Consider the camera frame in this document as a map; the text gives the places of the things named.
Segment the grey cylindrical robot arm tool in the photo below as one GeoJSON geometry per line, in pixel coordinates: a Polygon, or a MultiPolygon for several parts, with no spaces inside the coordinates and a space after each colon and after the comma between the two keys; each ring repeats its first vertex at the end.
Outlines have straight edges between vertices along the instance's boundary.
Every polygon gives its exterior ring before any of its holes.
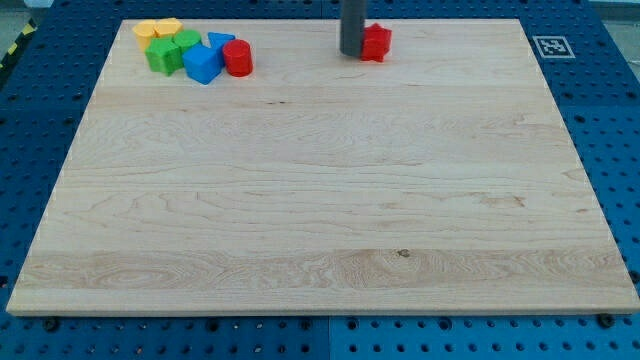
{"type": "Polygon", "coordinates": [[[343,55],[354,58],[361,56],[366,10],[366,0],[341,2],[339,50],[343,55]]]}

